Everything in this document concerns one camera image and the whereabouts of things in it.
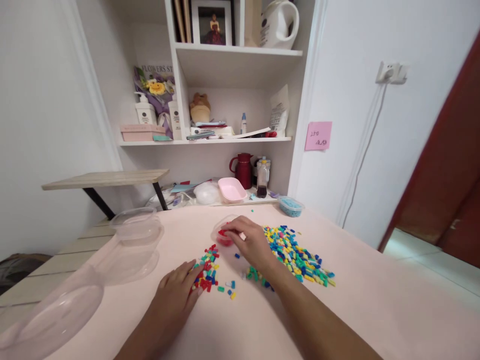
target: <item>picture frame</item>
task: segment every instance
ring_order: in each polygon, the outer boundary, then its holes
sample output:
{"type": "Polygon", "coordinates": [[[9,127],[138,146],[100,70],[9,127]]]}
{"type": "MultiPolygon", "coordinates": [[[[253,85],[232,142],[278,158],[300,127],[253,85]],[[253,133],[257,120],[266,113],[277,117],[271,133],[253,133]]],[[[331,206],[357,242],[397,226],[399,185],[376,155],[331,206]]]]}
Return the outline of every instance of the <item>picture frame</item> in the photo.
{"type": "Polygon", "coordinates": [[[232,6],[229,0],[192,0],[194,44],[232,46],[232,6]]]}

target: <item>power cord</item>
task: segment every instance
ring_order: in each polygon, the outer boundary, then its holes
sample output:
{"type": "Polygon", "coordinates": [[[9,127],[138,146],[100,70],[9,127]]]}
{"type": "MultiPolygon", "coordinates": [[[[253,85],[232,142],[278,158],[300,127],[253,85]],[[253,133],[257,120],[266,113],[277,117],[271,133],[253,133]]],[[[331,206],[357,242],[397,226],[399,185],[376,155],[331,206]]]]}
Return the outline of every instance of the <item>power cord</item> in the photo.
{"type": "MultiPolygon", "coordinates": [[[[389,79],[392,76],[391,74],[389,76],[388,75],[389,74],[387,72],[386,79],[389,79]]],[[[369,150],[370,143],[372,142],[372,137],[374,136],[375,129],[377,128],[377,124],[379,122],[380,114],[382,113],[382,109],[384,107],[385,93],[387,92],[387,86],[388,85],[389,85],[389,82],[386,82],[385,86],[383,88],[383,93],[381,95],[381,101],[380,101],[380,108],[378,109],[378,113],[376,115],[375,123],[373,124],[373,129],[371,130],[370,138],[368,139],[368,143],[366,144],[366,148],[365,148],[365,151],[363,153],[363,157],[361,158],[360,167],[358,168],[358,171],[356,173],[355,186],[353,187],[353,194],[351,196],[350,206],[348,207],[348,210],[346,211],[346,214],[345,214],[345,218],[343,219],[343,224],[341,226],[342,229],[345,228],[345,223],[347,222],[347,217],[349,216],[350,209],[352,208],[352,205],[354,204],[355,193],[357,192],[357,184],[359,182],[359,175],[360,175],[360,172],[362,171],[362,167],[363,167],[364,161],[365,161],[365,156],[367,155],[367,151],[369,150]]]]}

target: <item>red thermos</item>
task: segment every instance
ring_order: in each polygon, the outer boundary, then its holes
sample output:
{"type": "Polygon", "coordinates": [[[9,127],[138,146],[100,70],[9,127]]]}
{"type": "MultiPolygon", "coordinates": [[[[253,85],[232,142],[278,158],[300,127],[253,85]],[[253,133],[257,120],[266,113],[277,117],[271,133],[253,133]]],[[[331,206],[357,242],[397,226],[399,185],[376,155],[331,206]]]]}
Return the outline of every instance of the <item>red thermos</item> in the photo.
{"type": "Polygon", "coordinates": [[[245,190],[252,187],[252,164],[250,163],[250,158],[252,156],[253,155],[250,155],[249,153],[242,152],[237,154],[237,157],[230,160],[230,171],[235,173],[235,178],[238,179],[245,190]],[[234,160],[238,160],[235,171],[232,170],[234,160]]]}

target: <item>black table leg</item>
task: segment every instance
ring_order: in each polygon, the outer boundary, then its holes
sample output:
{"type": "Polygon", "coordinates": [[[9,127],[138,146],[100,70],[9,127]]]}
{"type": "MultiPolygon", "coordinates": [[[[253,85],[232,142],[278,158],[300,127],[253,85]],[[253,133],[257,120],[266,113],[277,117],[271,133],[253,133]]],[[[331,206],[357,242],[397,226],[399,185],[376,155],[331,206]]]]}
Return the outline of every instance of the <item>black table leg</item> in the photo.
{"type": "Polygon", "coordinates": [[[103,211],[108,220],[112,220],[115,216],[114,212],[109,208],[105,201],[100,197],[99,193],[93,187],[83,189],[93,202],[103,211]]]}
{"type": "Polygon", "coordinates": [[[153,188],[155,189],[156,194],[158,195],[158,200],[160,200],[161,208],[163,210],[168,210],[167,203],[165,202],[164,195],[162,194],[162,189],[158,182],[153,183],[153,188]]]}

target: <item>electrical outlet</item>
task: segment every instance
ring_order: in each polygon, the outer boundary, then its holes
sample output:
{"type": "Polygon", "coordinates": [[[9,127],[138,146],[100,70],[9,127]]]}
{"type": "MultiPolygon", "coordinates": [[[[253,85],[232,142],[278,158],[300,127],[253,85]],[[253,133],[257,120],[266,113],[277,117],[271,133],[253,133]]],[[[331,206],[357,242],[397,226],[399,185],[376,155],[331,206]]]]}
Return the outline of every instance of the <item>electrical outlet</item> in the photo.
{"type": "Polygon", "coordinates": [[[400,64],[399,62],[380,61],[375,82],[377,84],[405,84],[409,68],[409,65],[400,64]]]}
{"type": "Polygon", "coordinates": [[[376,74],[375,82],[377,84],[389,83],[390,80],[398,72],[399,68],[400,68],[400,63],[398,62],[380,61],[380,67],[378,68],[378,73],[376,74]]]}
{"type": "Polygon", "coordinates": [[[402,85],[407,82],[407,73],[410,65],[400,65],[398,73],[390,79],[390,84],[402,85]]]}

